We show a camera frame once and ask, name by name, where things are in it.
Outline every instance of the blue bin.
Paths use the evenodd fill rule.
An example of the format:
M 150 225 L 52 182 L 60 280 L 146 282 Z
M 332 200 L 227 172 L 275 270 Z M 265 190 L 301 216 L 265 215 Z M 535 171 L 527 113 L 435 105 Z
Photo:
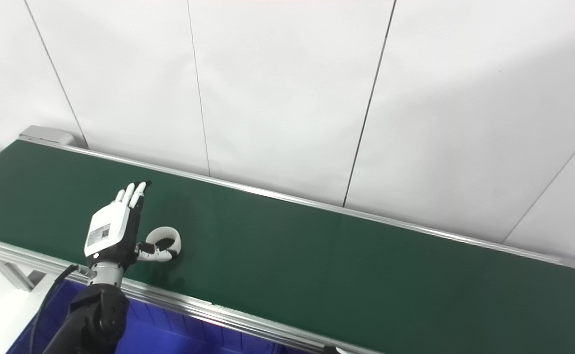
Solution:
M 34 353 L 47 347 L 58 331 L 69 303 L 85 285 L 65 280 L 51 294 L 38 320 Z M 8 354 L 29 354 L 31 323 Z M 294 348 L 203 322 L 160 307 L 130 300 L 125 334 L 117 354 L 305 354 Z

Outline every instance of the sticker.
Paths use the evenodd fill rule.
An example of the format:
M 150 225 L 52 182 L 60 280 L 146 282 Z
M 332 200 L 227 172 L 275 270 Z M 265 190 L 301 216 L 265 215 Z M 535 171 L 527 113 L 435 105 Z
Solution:
M 89 239 L 87 240 L 87 246 L 96 244 L 101 240 L 105 240 L 108 238 L 109 235 L 110 235 L 110 224 L 95 229 L 89 234 Z

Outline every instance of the white wall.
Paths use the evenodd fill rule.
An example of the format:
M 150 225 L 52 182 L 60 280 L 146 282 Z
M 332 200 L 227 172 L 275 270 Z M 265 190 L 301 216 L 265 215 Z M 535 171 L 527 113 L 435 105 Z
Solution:
M 575 1 L 398 0 L 363 135 L 393 0 L 28 4 L 51 60 L 26 5 L 0 0 L 0 148 L 63 128 L 575 257 Z
M 575 2 L 539 4 L 397 3 L 346 206 L 505 239 L 575 151 Z
M 0 0 L 0 149 L 32 124 L 82 138 L 26 4 Z

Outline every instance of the green conveyor belt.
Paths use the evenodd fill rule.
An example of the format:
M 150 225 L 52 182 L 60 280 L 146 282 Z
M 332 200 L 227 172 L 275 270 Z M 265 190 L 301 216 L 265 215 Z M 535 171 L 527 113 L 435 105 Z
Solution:
M 139 239 L 183 257 L 128 278 L 387 354 L 575 354 L 575 269 L 246 191 L 15 141 L 0 241 L 84 264 L 92 213 L 152 180 Z

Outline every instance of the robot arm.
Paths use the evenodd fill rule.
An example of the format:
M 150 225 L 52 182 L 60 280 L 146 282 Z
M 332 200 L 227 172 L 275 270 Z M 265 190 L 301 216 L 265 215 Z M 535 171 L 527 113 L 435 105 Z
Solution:
M 143 193 L 149 183 L 131 183 L 117 193 L 112 203 L 92 216 L 84 246 L 90 268 L 85 271 L 89 284 L 71 301 L 64 323 L 44 354 L 113 354 L 125 331 L 129 305 L 121 291 L 123 272 L 137 260 L 166 262 L 179 254 L 180 236 L 175 230 L 174 233 L 154 231 L 145 243 L 136 241 Z M 166 238 L 172 239 L 171 246 L 163 249 L 156 246 Z M 69 267 L 57 282 L 76 269 L 77 266 Z M 36 323 L 37 318 L 31 331 L 30 354 Z

